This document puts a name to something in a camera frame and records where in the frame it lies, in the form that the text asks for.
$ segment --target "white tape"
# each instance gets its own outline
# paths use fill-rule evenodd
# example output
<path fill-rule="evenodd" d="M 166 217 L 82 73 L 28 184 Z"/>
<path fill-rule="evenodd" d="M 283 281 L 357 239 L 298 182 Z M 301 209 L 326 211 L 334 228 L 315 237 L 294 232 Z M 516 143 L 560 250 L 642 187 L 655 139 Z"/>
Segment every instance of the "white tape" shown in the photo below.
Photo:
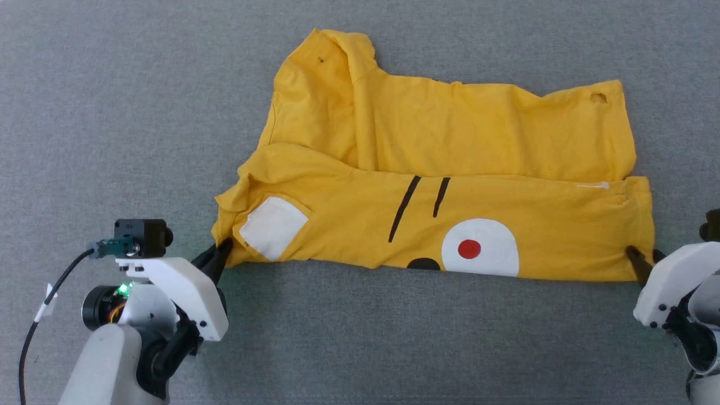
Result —
<path fill-rule="evenodd" d="M 48 295 L 50 295 L 50 291 L 53 290 L 53 286 L 48 284 L 48 288 L 45 291 L 45 299 L 48 298 Z M 51 300 L 50 304 L 45 304 L 45 299 L 42 300 L 42 305 L 40 306 L 40 309 L 37 310 L 37 315 L 35 315 L 35 322 L 40 322 L 40 319 L 53 315 L 53 310 L 55 309 L 55 299 L 58 297 L 58 294 L 55 293 L 53 295 L 53 299 Z"/>

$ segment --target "white circle print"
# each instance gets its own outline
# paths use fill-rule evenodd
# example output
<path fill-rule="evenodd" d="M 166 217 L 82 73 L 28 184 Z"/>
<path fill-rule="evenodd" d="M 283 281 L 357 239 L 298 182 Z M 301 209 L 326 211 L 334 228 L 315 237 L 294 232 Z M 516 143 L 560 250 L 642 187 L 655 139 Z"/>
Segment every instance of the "white circle print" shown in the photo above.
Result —
<path fill-rule="evenodd" d="M 517 277 L 518 245 L 507 226 L 474 218 L 453 226 L 442 246 L 443 264 L 450 272 Z"/>

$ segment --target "gray carpet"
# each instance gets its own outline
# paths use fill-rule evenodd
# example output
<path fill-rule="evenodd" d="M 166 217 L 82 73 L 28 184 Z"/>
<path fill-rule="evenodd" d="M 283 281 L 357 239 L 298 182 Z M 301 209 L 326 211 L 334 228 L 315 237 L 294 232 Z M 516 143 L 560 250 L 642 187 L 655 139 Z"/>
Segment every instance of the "gray carpet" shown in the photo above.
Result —
<path fill-rule="evenodd" d="M 272 79 L 313 27 L 367 33 L 391 74 L 537 93 L 620 79 L 657 245 L 720 208 L 720 4 L 656 1 L 3 0 L 0 404 L 45 292 L 122 217 L 165 218 L 169 254 L 208 246 L 212 197 L 265 124 Z M 54 404 L 121 280 L 85 262 L 38 329 L 31 404 Z M 687 365 L 640 327 L 632 284 L 322 262 L 226 273 L 230 331 L 171 381 L 174 404 L 682 404 Z"/>

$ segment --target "yellow t-shirt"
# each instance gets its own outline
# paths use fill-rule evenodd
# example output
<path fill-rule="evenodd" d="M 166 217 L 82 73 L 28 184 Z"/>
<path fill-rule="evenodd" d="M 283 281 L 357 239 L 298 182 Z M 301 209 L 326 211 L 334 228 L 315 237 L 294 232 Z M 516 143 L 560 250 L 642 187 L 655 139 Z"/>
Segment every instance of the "yellow t-shirt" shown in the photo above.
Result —
<path fill-rule="evenodd" d="M 555 280 L 634 280 L 647 179 L 618 81 L 538 97 L 393 76 L 367 36 L 313 31 L 280 68 L 237 185 L 229 265 L 321 259 Z"/>

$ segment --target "black stripe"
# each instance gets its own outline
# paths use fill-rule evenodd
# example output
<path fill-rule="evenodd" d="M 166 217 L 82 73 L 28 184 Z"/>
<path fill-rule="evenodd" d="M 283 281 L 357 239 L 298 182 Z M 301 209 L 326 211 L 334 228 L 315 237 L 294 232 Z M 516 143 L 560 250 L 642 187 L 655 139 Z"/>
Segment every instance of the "black stripe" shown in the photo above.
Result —
<path fill-rule="evenodd" d="M 448 188 L 448 183 L 450 183 L 450 177 L 443 177 L 443 182 L 440 183 L 440 189 L 438 190 L 438 199 L 435 200 L 435 208 L 433 209 L 433 218 L 438 217 L 438 210 L 440 209 L 440 203 L 443 202 L 443 198 L 445 198 L 445 190 Z"/>
<path fill-rule="evenodd" d="M 413 196 L 413 193 L 415 192 L 415 188 L 418 186 L 418 183 L 420 182 L 420 176 L 413 177 L 413 180 L 410 181 L 410 185 L 408 186 L 408 191 L 405 192 L 405 196 L 402 198 L 402 201 L 400 202 L 400 207 L 397 207 L 397 213 L 395 214 L 395 220 L 392 222 L 392 228 L 390 229 L 390 237 L 388 238 L 388 242 L 392 242 L 392 238 L 395 237 L 395 231 L 397 231 L 397 226 L 400 225 L 400 219 L 402 218 L 402 213 L 405 211 L 405 208 L 408 206 L 408 203 L 410 202 L 410 197 Z"/>

